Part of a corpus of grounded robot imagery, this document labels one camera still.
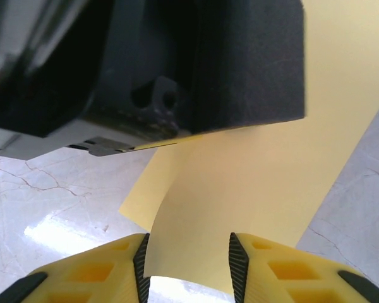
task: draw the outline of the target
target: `screw hole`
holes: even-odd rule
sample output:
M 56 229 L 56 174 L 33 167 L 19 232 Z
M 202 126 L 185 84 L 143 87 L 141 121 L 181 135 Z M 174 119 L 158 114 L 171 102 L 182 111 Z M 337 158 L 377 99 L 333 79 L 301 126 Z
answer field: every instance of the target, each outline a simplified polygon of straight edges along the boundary
M 177 93 L 175 92 L 166 92 L 163 95 L 164 106 L 168 109 L 172 109 L 177 103 Z

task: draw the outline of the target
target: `marble floor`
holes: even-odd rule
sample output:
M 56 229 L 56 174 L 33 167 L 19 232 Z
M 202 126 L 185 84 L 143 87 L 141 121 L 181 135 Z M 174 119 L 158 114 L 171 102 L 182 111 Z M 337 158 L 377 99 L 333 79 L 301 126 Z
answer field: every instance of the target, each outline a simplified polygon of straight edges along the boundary
M 117 210 L 152 154 L 97 158 L 63 148 L 27 162 L 0 157 L 0 292 L 36 267 L 143 232 Z M 298 248 L 349 264 L 379 285 L 379 113 Z M 149 302 L 233 299 L 155 277 Z

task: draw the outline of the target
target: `black rubber pad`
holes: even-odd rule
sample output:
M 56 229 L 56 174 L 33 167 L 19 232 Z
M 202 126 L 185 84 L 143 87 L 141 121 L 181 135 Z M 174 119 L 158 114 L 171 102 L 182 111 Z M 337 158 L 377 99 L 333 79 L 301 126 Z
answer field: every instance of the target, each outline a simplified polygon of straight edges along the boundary
M 248 256 L 242 247 L 239 238 L 234 232 L 230 234 L 229 241 L 229 267 L 232 277 L 234 300 L 243 303 L 246 294 L 246 283 L 248 273 Z
M 379 288 L 363 276 L 340 270 L 339 276 L 370 303 L 379 303 Z
M 21 303 L 47 277 L 47 273 L 34 273 L 15 281 L 12 286 L 0 294 L 0 303 Z
M 138 251 L 135 254 L 135 257 L 133 257 L 133 266 L 135 269 L 136 288 L 138 291 L 139 303 L 147 303 L 147 300 L 149 298 L 150 277 L 143 277 L 143 273 L 145 272 L 145 258 L 149 235 L 150 234 L 145 235 L 138 248 Z

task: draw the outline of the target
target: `white marble surface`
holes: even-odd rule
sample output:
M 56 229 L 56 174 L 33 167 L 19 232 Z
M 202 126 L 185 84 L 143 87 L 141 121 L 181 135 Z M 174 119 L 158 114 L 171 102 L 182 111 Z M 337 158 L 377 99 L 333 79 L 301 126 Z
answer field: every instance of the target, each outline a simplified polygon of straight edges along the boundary
M 0 292 L 36 267 L 143 232 L 117 209 L 152 153 L 97 158 L 63 148 L 27 162 L 0 157 Z M 379 285 L 379 113 L 298 247 L 354 266 Z M 149 301 L 232 299 L 153 278 Z

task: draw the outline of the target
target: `paper sheet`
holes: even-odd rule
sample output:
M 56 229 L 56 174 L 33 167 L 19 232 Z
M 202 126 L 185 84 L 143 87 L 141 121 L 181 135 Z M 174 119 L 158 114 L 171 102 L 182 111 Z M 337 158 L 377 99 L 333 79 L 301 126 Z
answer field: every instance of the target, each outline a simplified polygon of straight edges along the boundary
M 232 292 L 230 232 L 294 246 L 379 109 L 379 0 L 303 2 L 308 117 L 204 136 L 159 208 L 146 276 Z
M 150 231 L 166 192 L 200 138 L 160 147 L 121 205 L 119 212 Z

